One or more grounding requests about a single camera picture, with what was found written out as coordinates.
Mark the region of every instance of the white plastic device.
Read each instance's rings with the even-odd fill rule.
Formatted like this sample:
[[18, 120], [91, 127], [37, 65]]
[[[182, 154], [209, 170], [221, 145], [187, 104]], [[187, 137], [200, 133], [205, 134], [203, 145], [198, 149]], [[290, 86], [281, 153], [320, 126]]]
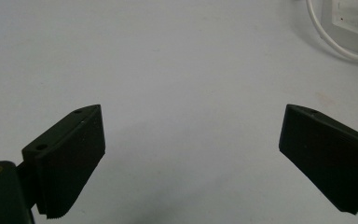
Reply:
[[358, 0], [324, 0], [322, 23], [315, 16], [311, 0], [307, 0], [307, 8], [321, 38], [358, 63]]

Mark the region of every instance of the black plastic part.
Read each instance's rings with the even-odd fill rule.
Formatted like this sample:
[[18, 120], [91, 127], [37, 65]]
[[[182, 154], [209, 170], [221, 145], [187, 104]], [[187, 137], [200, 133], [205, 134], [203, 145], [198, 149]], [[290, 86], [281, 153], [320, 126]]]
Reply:
[[48, 218], [62, 217], [75, 203], [103, 157], [101, 107], [80, 108], [22, 150], [25, 164], [36, 170], [36, 204]]
[[326, 115], [288, 105], [281, 152], [341, 212], [358, 212], [358, 132]]
[[0, 224], [34, 223], [32, 213], [23, 198], [16, 165], [0, 161]]

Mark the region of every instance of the power cord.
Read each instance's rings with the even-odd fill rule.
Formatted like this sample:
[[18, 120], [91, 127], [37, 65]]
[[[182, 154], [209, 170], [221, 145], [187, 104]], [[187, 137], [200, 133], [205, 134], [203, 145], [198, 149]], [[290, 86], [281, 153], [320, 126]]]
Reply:
[[348, 51], [347, 49], [342, 48], [336, 41], [334, 41], [333, 38], [330, 37], [330, 35], [324, 30], [321, 23], [316, 18], [315, 12], [313, 11], [313, 5], [311, 0], [307, 0], [307, 9], [308, 13], [310, 14], [310, 19], [312, 20], [313, 25], [316, 28], [316, 31], [319, 33], [321, 38], [336, 52], [341, 54], [342, 56], [354, 61], [355, 63], [358, 63], [358, 54], [352, 53]]

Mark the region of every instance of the white cable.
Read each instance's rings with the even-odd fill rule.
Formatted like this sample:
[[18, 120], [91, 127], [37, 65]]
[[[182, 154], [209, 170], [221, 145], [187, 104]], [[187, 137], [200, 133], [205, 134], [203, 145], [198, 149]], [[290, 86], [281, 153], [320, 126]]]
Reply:
[[351, 59], [355, 63], [358, 63], [358, 54], [352, 53], [344, 48], [342, 48], [334, 39], [330, 37], [330, 35], [327, 34], [327, 32], [322, 27], [321, 23], [316, 18], [315, 12], [313, 11], [313, 5], [311, 0], [307, 0], [307, 9], [308, 13], [310, 14], [310, 19], [312, 20], [313, 25], [316, 28], [316, 31], [318, 31], [321, 38], [336, 52], [340, 53], [341, 55]]

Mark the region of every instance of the white table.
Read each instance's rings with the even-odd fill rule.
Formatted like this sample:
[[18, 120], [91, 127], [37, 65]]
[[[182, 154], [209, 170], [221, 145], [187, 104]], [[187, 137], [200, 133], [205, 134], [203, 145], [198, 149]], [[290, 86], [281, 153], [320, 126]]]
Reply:
[[358, 64], [304, 1], [0, 0], [0, 161], [94, 104], [106, 154], [38, 224], [358, 223], [278, 149], [286, 104], [358, 131]]

